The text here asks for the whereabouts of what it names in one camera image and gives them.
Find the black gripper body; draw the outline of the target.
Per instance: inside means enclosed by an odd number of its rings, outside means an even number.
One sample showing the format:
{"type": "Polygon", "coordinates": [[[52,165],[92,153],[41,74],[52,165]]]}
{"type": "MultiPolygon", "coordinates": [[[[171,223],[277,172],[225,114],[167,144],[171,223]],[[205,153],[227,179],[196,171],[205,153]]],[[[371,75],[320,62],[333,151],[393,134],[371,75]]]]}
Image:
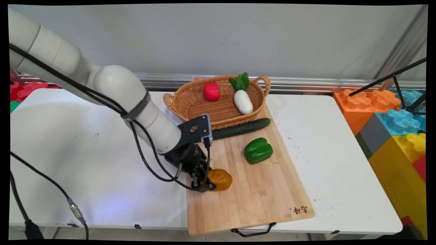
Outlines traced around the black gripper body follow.
{"type": "Polygon", "coordinates": [[[191,174],[197,169],[203,169],[203,159],[207,159],[201,148],[194,143],[188,143],[165,155],[166,161],[177,168],[175,177],[181,172],[191,174]]]}

